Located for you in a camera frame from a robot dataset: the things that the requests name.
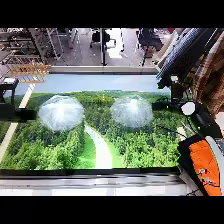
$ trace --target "brown garment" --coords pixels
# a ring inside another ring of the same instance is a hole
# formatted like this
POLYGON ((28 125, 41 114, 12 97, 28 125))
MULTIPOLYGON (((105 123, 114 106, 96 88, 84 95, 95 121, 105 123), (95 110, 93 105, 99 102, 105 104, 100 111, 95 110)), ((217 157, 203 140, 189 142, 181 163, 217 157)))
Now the brown garment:
POLYGON ((224 32, 203 58, 193 79, 193 99, 217 114, 224 104, 224 32))

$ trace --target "white round object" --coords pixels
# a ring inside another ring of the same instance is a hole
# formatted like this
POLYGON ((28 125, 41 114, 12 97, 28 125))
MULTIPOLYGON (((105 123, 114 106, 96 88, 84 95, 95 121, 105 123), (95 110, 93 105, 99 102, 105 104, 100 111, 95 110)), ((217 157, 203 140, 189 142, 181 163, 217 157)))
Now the white round object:
POLYGON ((141 128, 153 119, 151 104, 140 96, 117 99, 110 108, 113 119, 123 126, 141 128))
POLYGON ((56 95, 40 106, 38 116, 53 131, 71 130, 82 122, 84 108, 76 98, 56 95))
POLYGON ((195 104, 193 102, 187 102, 181 107, 181 110, 184 115, 191 115, 195 111, 195 104))

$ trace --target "orange bag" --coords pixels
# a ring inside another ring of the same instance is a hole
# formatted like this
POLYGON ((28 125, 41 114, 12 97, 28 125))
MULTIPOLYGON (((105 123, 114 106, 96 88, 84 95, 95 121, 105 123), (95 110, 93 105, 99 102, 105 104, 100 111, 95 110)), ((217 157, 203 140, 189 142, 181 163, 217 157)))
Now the orange bag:
POLYGON ((199 141, 189 146, 194 170, 210 196, 221 196, 219 167, 209 144, 199 141))

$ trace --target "plaid shirt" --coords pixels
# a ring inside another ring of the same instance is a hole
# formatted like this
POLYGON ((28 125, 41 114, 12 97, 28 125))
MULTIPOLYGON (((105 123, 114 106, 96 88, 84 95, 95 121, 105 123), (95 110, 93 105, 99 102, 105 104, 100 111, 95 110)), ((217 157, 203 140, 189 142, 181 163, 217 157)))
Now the plaid shirt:
POLYGON ((210 49, 208 55, 203 58, 193 79, 193 99, 201 101, 208 106, 212 114, 217 114, 224 104, 224 32, 210 49), (218 85, 204 97, 204 89, 208 80, 220 75, 218 85))

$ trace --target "gray floor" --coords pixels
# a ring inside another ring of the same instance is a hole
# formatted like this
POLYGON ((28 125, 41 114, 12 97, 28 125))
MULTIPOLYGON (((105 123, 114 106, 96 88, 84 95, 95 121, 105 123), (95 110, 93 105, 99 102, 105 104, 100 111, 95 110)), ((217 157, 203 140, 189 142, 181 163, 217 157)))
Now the gray floor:
MULTIPOLYGON (((116 47, 108 49, 106 52, 106 63, 108 66, 139 66, 143 58, 143 51, 136 48, 137 36, 136 30, 130 28, 113 28, 107 32, 111 38, 116 39, 116 47)), ((89 28, 78 28, 77 35, 73 43, 73 49, 68 47, 66 37, 61 37, 64 53, 59 61, 49 60, 51 65, 56 66, 101 66, 100 44, 94 43, 90 48, 92 31, 89 28)), ((161 35, 163 43, 167 40, 161 35)), ((152 59, 146 59, 145 66, 152 65, 152 59)))

